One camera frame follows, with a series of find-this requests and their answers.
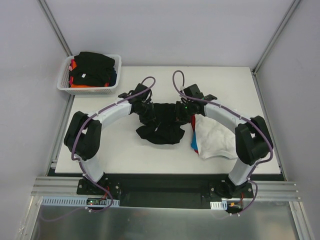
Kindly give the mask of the red t shirt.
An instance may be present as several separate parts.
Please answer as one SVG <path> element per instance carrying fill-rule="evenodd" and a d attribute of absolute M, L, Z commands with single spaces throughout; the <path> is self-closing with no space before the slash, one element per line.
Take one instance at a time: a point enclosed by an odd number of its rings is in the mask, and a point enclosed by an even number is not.
<path fill-rule="evenodd" d="M 191 117 L 191 127 L 192 127 L 192 135 L 193 135 L 193 132 L 196 132 L 196 117 L 195 117 L 195 115 L 193 115 Z"/>

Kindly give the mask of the white t shirt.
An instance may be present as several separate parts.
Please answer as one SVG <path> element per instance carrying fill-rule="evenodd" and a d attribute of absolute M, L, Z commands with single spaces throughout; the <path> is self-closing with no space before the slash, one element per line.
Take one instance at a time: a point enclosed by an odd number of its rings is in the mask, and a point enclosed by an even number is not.
<path fill-rule="evenodd" d="M 237 159 L 235 135 L 214 119 L 195 115 L 198 156 L 203 159 L 222 157 Z"/>

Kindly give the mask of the white plastic laundry basket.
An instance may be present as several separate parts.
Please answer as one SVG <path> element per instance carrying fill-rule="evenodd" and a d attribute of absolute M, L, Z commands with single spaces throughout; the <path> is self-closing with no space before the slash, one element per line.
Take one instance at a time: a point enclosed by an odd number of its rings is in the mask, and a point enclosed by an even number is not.
<path fill-rule="evenodd" d="M 116 73 L 115 84 L 108 87 L 69 87 L 69 66 L 74 55 L 68 56 L 62 63 L 57 77 L 56 86 L 59 90 L 70 95 L 111 95 L 116 92 L 122 73 L 122 57 L 118 54 L 106 54 L 105 56 L 115 60 L 114 70 Z"/>

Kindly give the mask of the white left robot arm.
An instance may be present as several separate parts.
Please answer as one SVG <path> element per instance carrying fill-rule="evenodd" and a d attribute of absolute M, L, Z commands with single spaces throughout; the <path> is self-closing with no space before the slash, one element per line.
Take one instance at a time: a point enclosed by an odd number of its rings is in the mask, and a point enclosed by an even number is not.
<path fill-rule="evenodd" d="M 151 95 L 151 88 L 139 83 L 134 90 L 120 94 L 114 103 L 96 112 L 77 111 L 72 116 L 63 144 L 70 151 L 71 159 L 78 162 L 82 175 L 90 180 L 88 188 L 94 194 L 99 195 L 106 189 L 98 158 L 102 131 L 132 113 L 144 114 Z"/>

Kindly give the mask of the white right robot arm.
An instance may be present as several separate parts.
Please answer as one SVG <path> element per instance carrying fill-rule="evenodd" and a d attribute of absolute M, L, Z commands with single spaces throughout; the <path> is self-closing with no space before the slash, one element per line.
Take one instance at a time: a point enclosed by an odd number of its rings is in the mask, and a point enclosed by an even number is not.
<path fill-rule="evenodd" d="M 222 198 L 235 198 L 242 193 L 256 167 L 272 160 L 274 146 L 261 116 L 247 118 L 223 105 L 212 94 L 203 95 L 196 84 L 182 90 L 174 86 L 190 115 L 203 115 L 229 129 L 235 135 L 237 160 L 224 182 L 214 187 Z"/>

